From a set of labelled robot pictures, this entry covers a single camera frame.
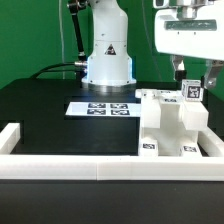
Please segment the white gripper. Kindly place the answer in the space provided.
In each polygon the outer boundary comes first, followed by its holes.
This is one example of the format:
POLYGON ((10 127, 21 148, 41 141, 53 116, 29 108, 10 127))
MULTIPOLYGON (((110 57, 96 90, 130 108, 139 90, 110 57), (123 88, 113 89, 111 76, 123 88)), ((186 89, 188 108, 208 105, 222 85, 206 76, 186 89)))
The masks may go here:
POLYGON ((186 77, 183 56, 210 59, 204 87, 214 88, 224 68, 224 0, 153 0, 153 7, 155 46, 172 55, 174 79, 186 77))

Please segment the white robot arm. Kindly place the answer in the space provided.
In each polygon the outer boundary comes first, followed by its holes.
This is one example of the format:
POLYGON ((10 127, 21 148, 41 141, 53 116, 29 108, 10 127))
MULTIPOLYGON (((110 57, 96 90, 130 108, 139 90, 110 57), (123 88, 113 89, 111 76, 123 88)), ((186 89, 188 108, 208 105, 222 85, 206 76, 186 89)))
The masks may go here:
MULTIPOLYGON (((83 82, 96 87, 121 87, 136 82, 127 54, 127 14, 117 0, 87 0, 93 12, 93 52, 83 82)), ((224 67, 224 0, 153 0, 157 10, 154 41, 158 52, 172 56, 174 78, 185 74, 183 58, 203 58, 207 89, 216 85, 224 67)))

